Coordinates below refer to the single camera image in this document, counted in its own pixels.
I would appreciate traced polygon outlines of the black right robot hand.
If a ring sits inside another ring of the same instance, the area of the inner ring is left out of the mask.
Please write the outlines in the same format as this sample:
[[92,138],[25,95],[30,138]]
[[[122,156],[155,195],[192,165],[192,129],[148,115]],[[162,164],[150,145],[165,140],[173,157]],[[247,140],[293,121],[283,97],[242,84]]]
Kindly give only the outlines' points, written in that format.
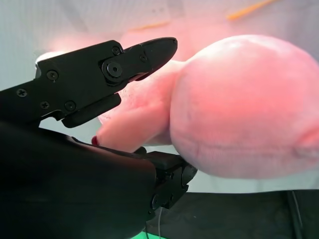
[[123,49],[110,40],[36,65],[35,79],[0,93],[0,236],[129,239],[171,208],[197,170],[180,156],[126,153],[42,129],[82,125],[121,102],[119,91],[167,63],[173,37]]

